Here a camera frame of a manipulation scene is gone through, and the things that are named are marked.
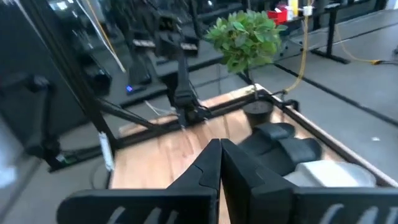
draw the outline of potted plant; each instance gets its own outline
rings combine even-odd
[[[218,18],[216,25],[208,30],[206,39],[223,54],[222,64],[231,73],[248,70],[254,83],[251,67],[272,63],[273,56],[280,47],[279,32],[286,26],[276,26],[266,12],[234,12],[228,19]],[[257,88],[253,84],[255,102],[243,107],[250,125],[253,127],[270,120],[273,105],[259,100]]]

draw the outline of wooden platform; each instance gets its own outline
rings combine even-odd
[[[202,102],[205,106],[214,106],[233,98],[247,95],[252,87],[232,91]],[[339,144],[344,150],[346,160],[362,165],[376,175],[379,184],[397,187],[398,184],[369,164],[363,158],[342,145],[342,143],[327,135],[326,132],[312,124],[301,114],[294,112],[304,119],[313,128]],[[275,107],[272,122],[282,121],[281,110]],[[154,123],[164,123],[176,119],[175,116],[162,117]],[[296,128],[296,138],[314,138],[306,129],[287,115],[284,122],[293,124]],[[143,130],[142,126],[128,125],[120,129],[121,135],[126,136]],[[232,142],[240,143],[248,137],[251,129],[246,121],[243,111],[238,110],[225,116],[211,119],[203,124],[189,128],[185,131],[176,131],[154,139],[127,147],[117,152],[115,157],[115,170],[109,183],[110,189],[164,189],[177,179],[188,166],[196,159],[199,153],[213,138],[229,138]],[[343,161],[336,151],[322,144],[323,159]],[[220,197],[220,223],[229,223],[223,192]]]

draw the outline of red object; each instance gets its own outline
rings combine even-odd
[[[273,19],[275,24],[283,24],[287,21],[287,10],[284,9],[282,12],[267,11],[268,18]]]

